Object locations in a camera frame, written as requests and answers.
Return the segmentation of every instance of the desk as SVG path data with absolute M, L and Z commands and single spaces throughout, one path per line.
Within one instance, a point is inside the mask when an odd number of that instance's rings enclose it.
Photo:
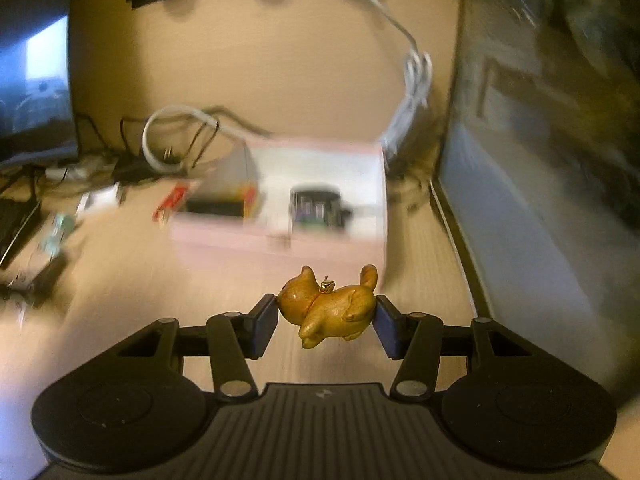
M 159 317 L 176 317 L 181 326 L 204 324 L 214 314 L 248 312 L 283 285 L 187 272 L 168 232 L 151 220 L 173 185 L 163 180 L 131 189 L 120 209 L 87 218 L 66 243 L 72 263 L 52 300 L 29 312 L 21 329 L 15 311 L 5 309 L 0 317 L 2 480 L 28 479 L 46 463 L 30 409 L 49 383 Z M 44 199 L 50 211 L 73 212 L 77 204 L 77 198 Z M 468 325 L 474 314 L 446 232 L 428 203 L 411 213 L 406 206 L 390 206 L 387 274 L 376 292 L 402 312 L 421 310 L 446 324 Z M 4 278 L 26 264 L 41 236 Z M 329 339 L 309 351 L 301 348 L 297 327 L 280 319 L 265 356 L 249 366 L 259 388 L 266 382 L 379 381 L 388 389 L 399 363 L 386 358 L 372 328 L 356 341 Z M 443 358 L 438 386 L 447 387 L 464 370 L 464 359 Z M 212 389 L 207 358 L 185 359 L 184 375 Z

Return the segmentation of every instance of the beige wall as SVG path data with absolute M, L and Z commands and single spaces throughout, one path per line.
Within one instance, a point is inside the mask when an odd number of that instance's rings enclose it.
M 431 53 L 443 102 L 458 0 L 382 1 Z M 406 40 L 366 0 L 75 0 L 71 27 L 74 105 L 113 142 L 121 115 L 172 103 L 225 105 L 287 136 L 373 140 L 402 96 Z

